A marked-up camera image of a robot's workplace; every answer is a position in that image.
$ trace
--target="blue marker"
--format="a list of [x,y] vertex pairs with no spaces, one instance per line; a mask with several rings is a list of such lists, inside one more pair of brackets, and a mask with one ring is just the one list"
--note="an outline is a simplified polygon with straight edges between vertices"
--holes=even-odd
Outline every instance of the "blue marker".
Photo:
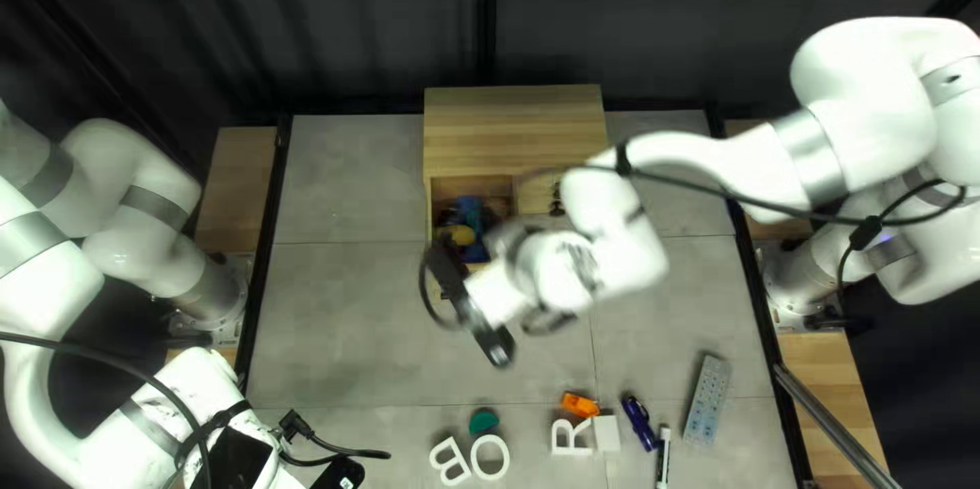
[[629,417],[630,423],[633,424],[633,431],[640,438],[640,443],[643,445],[644,450],[647,453],[654,452],[659,447],[659,442],[656,441],[654,430],[650,427],[650,414],[647,412],[647,409],[639,400],[628,394],[619,403],[622,404],[623,410],[626,411],[626,416]]

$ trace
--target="teal half-circle block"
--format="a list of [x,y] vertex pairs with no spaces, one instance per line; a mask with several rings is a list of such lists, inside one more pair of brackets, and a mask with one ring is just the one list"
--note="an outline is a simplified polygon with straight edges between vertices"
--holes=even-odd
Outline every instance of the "teal half-circle block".
[[470,419],[470,435],[476,435],[482,431],[493,429],[499,423],[500,420],[497,419],[496,414],[489,410],[481,410]]

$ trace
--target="remote control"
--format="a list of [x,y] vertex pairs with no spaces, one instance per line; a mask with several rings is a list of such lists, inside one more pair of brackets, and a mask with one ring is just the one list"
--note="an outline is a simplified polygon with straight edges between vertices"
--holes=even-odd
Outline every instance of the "remote control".
[[684,426],[684,441],[701,447],[715,443],[718,415],[728,389],[731,366],[727,361],[710,355],[704,356],[698,387],[694,390],[691,410]]

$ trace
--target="white block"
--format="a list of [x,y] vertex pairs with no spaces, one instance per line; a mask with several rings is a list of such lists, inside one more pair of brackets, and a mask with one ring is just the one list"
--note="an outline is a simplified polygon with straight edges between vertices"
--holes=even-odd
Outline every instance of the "white block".
[[[494,473],[486,473],[483,471],[483,469],[480,467],[479,460],[476,459],[476,450],[486,444],[496,445],[500,449],[501,454],[504,456],[504,464]],[[507,443],[504,443],[504,440],[501,439],[500,436],[488,433],[473,443],[473,448],[470,450],[470,463],[473,464],[473,471],[476,472],[477,477],[487,481],[500,479],[504,477],[504,474],[507,473],[507,470],[510,468],[510,449],[507,448]]]
[[[571,422],[565,419],[555,420],[552,424],[552,455],[566,455],[572,457],[588,457],[592,454],[592,449],[588,447],[576,447],[575,436],[592,425],[592,419],[585,420],[575,427],[571,427]],[[568,445],[557,444],[557,432],[563,429],[567,433]]]
[[594,417],[592,428],[596,431],[596,447],[603,453],[619,452],[619,423],[612,414]]
[[[442,453],[446,449],[452,449],[453,456],[445,462],[440,462],[438,458],[439,453]],[[462,452],[459,451],[459,445],[456,444],[456,440],[452,436],[432,448],[432,451],[429,453],[429,463],[432,464],[435,470],[439,470],[439,479],[447,487],[459,485],[459,483],[463,483],[472,476],[470,467],[467,466],[467,461],[463,459]],[[459,464],[462,471],[456,477],[449,477],[449,470],[456,464]]]

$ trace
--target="orange toy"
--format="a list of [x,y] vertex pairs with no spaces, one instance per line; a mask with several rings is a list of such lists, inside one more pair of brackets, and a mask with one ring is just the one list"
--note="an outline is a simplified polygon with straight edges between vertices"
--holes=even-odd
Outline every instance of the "orange toy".
[[591,419],[599,415],[599,405],[595,401],[570,393],[561,397],[561,407],[582,419]]

